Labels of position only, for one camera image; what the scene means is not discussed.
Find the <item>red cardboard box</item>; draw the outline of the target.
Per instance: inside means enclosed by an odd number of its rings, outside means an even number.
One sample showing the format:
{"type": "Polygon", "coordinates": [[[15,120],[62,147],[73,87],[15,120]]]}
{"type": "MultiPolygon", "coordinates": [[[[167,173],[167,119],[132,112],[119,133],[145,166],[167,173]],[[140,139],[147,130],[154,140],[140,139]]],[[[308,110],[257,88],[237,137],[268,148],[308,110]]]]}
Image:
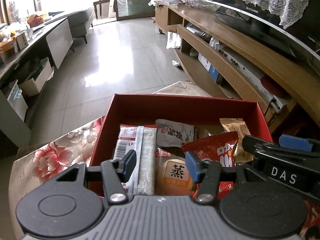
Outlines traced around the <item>red cardboard box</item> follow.
{"type": "Polygon", "coordinates": [[[242,118],[251,135],[272,141],[256,101],[163,94],[115,94],[106,111],[90,165],[112,159],[120,126],[153,125],[165,119],[195,126],[214,126],[221,118],[242,118]]]}

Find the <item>silver snack pouch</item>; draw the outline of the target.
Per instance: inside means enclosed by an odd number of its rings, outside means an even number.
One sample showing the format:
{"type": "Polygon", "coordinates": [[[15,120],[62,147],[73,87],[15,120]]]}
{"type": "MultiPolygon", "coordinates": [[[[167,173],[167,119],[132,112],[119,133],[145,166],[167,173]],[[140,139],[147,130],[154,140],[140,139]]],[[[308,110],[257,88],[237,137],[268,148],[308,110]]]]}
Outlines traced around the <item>silver snack pouch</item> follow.
{"type": "Polygon", "coordinates": [[[157,119],[157,145],[181,147],[194,139],[194,126],[165,119],[157,119]]]}

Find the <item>red Trolli candy bag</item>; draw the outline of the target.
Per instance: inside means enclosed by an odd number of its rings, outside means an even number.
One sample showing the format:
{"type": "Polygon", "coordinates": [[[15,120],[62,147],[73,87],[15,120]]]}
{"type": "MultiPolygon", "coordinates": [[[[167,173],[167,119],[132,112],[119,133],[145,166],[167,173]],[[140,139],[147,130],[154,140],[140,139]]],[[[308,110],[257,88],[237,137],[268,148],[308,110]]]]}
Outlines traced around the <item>red Trolli candy bag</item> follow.
{"type": "MultiPolygon", "coordinates": [[[[220,186],[216,199],[221,199],[234,189],[235,178],[235,161],[234,152],[238,144],[238,134],[236,132],[226,132],[208,136],[193,142],[189,142],[182,146],[182,151],[195,153],[201,161],[217,161],[221,164],[222,170],[220,174],[220,186]]],[[[196,183],[197,194],[201,184],[196,183]]]]}

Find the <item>grey sofa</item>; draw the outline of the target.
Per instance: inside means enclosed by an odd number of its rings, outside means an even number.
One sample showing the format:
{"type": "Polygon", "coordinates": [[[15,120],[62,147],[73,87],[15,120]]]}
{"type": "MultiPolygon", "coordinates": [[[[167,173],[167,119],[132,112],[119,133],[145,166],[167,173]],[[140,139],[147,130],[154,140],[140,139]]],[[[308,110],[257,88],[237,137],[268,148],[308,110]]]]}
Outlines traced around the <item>grey sofa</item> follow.
{"type": "Polygon", "coordinates": [[[62,18],[67,18],[71,30],[72,38],[83,38],[87,43],[87,32],[92,27],[93,9],[87,8],[76,11],[63,11],[52,15],[52,18],[46,24],[53,23],[62,18]]]}

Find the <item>television with lace cover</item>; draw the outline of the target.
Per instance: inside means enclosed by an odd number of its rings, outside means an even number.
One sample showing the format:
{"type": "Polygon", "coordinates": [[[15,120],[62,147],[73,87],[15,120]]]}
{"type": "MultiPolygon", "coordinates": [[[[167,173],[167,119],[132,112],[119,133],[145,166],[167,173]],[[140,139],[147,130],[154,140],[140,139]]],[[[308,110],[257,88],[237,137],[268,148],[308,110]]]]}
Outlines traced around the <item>television with lace cover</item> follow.
{"type": "Polygon", "coordinates": [[[319,0],[206,0],[219,20],[319,72],[319,0]]]}

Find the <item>orange tea snack packet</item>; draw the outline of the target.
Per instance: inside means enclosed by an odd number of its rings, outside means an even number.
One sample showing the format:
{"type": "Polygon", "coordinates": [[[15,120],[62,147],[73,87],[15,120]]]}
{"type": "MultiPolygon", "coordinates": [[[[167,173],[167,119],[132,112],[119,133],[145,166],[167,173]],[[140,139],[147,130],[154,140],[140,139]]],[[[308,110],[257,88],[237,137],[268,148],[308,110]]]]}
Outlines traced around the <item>orange tea snack packet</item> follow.
{"type": "Polygon", "coordinates": [[[157,148],[155,156],[155,195],[192,195],[196,186],[185,159],[157,148]]]}

